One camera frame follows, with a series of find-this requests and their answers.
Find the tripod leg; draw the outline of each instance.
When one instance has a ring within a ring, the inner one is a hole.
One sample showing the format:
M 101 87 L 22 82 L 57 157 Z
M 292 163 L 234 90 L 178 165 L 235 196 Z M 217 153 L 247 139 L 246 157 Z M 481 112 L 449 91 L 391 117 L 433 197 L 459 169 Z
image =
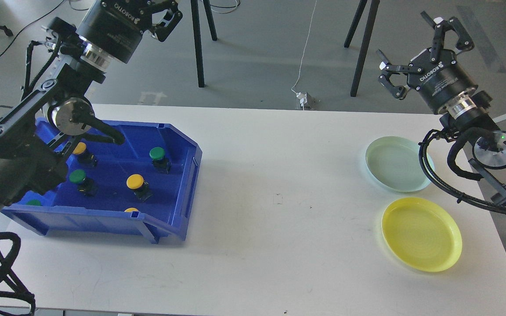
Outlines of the tripod leg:
M 202 42 L 200 41 L 199 0 L 191 0 L 192 30 L 195 34 L 196 71 L 199 88 L 204 88 L 204 67 L 202 65 Z
M 355 18 L 353 19 L 353 23 L 351 24 L 351 28 L 349 29 L 349 35 L 345 40 L 345 44 L 343 47 L 348 48 L 351 46 L 351 41 L 353 40 L 353 36 L 355 35 L 355 31 L 357 30 L 358 22 L 360 22 L 360 17 L 362 16 L 362 12 L 364 11 L 364 7 L 366 6 L 366 2 L 368 0 L 360 0 L 359 6 L 357 8 L 357 12 L 355 12 Z
M 214 19 L 212 17 L 212 8 L 210 6 L 210 0 L 202 0 L 204 2 L 204 10 L 206 11 L 206 18 L 208 20 L 208 26 L 210 28 L 210 34 L 212 40 L 217 40 L 216 26 L 214 26 Z
M 355 69 L 353 85 L 351 86 L 352 97 L 357 96 L 358 85 L 360 83 L 360 76 L 362 76 L 362 68 L 364 68 L 364 61 L 366 60 L 366 53 L 368 52 L 368 44 L 370 44 L 370 36 L 372 36 L 372 29 L 374 28 L 374 21 L 376 20 L 376 13 L 378 12 L 379 4 L 380 0 L 371 0 L 370 11 L 368 12 L 368 20 L 366 22 L 366 28 L 364 29 L 362 46 L 360 47 L 359 58 L 357 61 L 357 68 Z

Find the silver flange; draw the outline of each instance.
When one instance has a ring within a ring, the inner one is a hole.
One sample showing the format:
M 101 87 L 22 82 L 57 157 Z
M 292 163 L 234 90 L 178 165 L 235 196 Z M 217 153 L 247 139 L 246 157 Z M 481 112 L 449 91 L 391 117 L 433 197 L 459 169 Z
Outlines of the silver flange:
M 73 111 L 79 108 L 88 108 L 91 115 L 94 115 L 91 104 L 82 98 L 69 98 L 60 106 L 52 110 L 51 119 L 56 128 L 66 135 L 77 136 L 91 129 L 87 124 L 72 122 Z

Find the gray floor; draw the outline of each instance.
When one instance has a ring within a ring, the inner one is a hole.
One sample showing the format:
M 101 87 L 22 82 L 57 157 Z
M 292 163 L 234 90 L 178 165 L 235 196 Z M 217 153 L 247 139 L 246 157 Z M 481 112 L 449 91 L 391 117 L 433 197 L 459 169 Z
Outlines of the gray floor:
M 72 2 L 87 8 L 92 0 Z M 211 0 L 231 5 L 233 0 Z M 48 12 L 59 0 L 0 0 L 0 24 L 15 33 Z M 146 104 L 150 106 L 204 106 L 219 108 L 276 108 L 293 110 L 297 100 L 290 88 L 299 73 L 315 0 L 259 2 L 242 0 L 231 14 L 215 14 L 219 40 L 213 42 L 201 9 L 202 46 L 206 88 L 197 87 L 189 1 L 181 1 L 183 21 L 166 42 L 147 34 L 128 64 L 113 63 L 104 84 L 94 84 L 87 97 L 95 104 Z M 394 100 L 377 82 L 380 48 L 394 64 L 406 64 L 432 42 L 432 29 L 419 13 L 456 16 L 476 42 L 476 48 L 458 57 L 462 66 L 494 98 L 492 116 L 506 113 L 506 0 L 433 1 L 383 0 L 369 46 L 358 96 L 349 96 L 362 40 L 365 16 L 351 48 L 343 48 L 357 1 L 317 2 L 311 32 L 296 90 L 319 100 L 318 110 L 429 113 L 420 97 L 411 92 L 404 101 Z M 40 30 L 53 16 L 79 24 L 84 12 L 68 3 L 27 28 L 0 58 L 0 106 L 14 106 L 24 80 L 24 52 L 30 40 L 42 40 Z M 0 52 L 10 43 L 0 31 Z M 452 47 L 455 36 L 447 36 Z M 34 69 L 48 58 L 35 51 Z M 398 76 L 396 83 L 402 83 Z M 0 107 L 0 116 L 8 108 Z M 361 122 L 361 129 L 372 122 Z M 495 216 L 506 246 L 506 219 Z

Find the blue storage tray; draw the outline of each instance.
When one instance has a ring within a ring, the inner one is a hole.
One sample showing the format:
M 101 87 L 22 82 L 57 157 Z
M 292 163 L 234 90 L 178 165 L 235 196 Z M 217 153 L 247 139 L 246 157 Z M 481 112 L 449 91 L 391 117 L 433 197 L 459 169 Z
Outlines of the blue storage tray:
M 39 235 L 75 230 L 141 235 L 154 244 L 169 234 L 185 240 L 202 150 L 170 124 L 105 122 L 120 130 L 126 142 L 120 146 L 86 142 L 98 159 L 96 168 L 79 164 L 73 155 L 68 159 L 69 172 L 83 169 L 96 182 L 95 196 L 84 196 L 76 184 L 66 181 L 43 196 L 30 191 L 2 213 Z M 36 133 L 48 142 L 58 131 L 38 119 Z M 156 146 L 163 147 L 171 161 L 169 174 L 159 173 L 151 164 L 149 150 Z M 146 202 L 126 187 L 126 179 L 135 173 L 143 176 L 153 192 Z M 40 200 L 42 206 L 26 205 L 32 199 Z M 127 208 L 139 211 L 124 212 Z

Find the yellow plate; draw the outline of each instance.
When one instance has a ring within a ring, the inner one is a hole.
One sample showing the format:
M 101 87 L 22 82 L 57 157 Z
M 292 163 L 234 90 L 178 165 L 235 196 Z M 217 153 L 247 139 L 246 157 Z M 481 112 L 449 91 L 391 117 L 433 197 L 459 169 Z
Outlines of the yellow plate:
M 454 219 L 424 198 L 392 202 L 382 216 L 382 233 L 400 260 L 426 272 L 450 268 L 462 253 L 462 235 Z

